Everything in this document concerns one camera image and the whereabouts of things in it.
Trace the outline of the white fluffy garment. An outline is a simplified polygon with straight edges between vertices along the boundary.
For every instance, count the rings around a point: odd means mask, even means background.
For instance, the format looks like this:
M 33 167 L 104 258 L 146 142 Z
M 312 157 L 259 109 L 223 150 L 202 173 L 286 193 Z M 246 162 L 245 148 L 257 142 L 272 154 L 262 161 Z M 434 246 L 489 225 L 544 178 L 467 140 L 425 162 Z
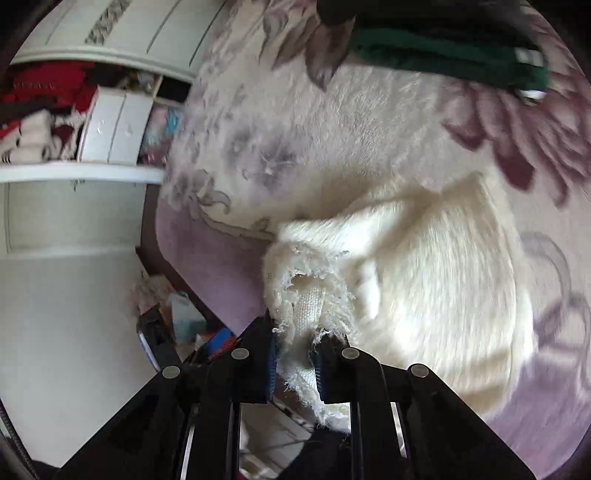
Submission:
M 334 334 L 383 364 L 427 365 L 490 419 L 537 347 L 524 267 L 491 172 L 441 191 L 394 180 L 335 217 L 283 223 L 263 260 L 280 376 L 319 423 L 348 430 L 349 408 L 322 401 L 311 364 Z

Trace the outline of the red clothes on shelf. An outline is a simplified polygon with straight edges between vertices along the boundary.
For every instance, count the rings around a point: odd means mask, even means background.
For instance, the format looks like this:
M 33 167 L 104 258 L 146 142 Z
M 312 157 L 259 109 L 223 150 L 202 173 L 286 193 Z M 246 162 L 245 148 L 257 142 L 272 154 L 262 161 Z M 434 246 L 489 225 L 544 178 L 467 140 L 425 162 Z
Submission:
M 1 81 L 1 137 L 29 114 L 40 110 L 86 112 L 97 84 L 96 64 L 88 61 L 48 61 L 9 70 Z

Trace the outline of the clutter of items on floor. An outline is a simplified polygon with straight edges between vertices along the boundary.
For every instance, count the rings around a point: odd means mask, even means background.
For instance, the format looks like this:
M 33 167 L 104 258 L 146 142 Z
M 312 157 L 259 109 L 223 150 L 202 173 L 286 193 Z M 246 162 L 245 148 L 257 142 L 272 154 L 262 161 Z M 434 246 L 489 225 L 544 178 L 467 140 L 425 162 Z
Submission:
M 155 371 L 183 362 L 202 364 L 235 344 L 226 327 L 211 327 L 187 293 L 162 275 L 140 274 L 130 289 L 140 345 Z

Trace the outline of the white drawer box on shelf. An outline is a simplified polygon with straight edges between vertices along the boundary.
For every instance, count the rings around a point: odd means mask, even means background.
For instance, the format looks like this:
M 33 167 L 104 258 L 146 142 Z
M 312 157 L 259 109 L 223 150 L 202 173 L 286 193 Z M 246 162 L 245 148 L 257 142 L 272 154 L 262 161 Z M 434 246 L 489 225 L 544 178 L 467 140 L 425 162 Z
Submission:
M 77 160 L 135 166 L 153 107 L 145 94 L 98 88 L 82 130 Z

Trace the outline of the purple floral plush blanket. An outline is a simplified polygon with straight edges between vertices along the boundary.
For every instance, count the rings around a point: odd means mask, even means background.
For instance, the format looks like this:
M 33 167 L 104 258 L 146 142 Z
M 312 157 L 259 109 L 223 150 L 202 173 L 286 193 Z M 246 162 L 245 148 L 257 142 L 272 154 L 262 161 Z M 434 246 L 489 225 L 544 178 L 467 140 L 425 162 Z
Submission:
M 351 21 L 311 1 L 238 1 L 213 30 L 156 210 L 164 259 L 232 331 L 270 313 L 263 260 L 281 224 L 339 215 L 394 180 L 431 191 L 476 172 L 505 192 L 536 351 L 485 419 L 539 478 L 566 476 L 590 426 L 590 82 L 519 1 L 549 62 L 535 103 L 441 74 L 372 65 Z

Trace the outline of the white wardrobe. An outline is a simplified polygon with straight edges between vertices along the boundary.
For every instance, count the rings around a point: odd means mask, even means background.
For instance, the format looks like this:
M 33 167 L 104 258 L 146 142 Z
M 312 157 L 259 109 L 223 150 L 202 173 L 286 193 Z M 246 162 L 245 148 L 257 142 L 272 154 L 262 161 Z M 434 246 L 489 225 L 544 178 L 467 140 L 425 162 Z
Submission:
M 97 88 L 153 107 L 135 166 L 77 160 L 86 112 L 40 110 L 1 139 L 1 256 L 33 260 L 132 253 L 146 191 L 163 182 L 166 133 L 197 74 L 222 1 L 33 1 L 1 54 L 9 70 L 96 64 Z

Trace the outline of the dark green folded garment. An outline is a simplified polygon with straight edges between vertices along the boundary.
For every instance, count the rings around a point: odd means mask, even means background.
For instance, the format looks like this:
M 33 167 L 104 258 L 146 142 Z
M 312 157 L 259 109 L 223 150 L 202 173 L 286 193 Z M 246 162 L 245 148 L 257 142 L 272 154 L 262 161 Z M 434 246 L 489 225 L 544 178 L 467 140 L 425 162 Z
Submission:
M 327 26 L 349 21 L 349 51 L 376 66 L 476 81 L 541 101 L 549 62 L 519 1 L 319 1 Z

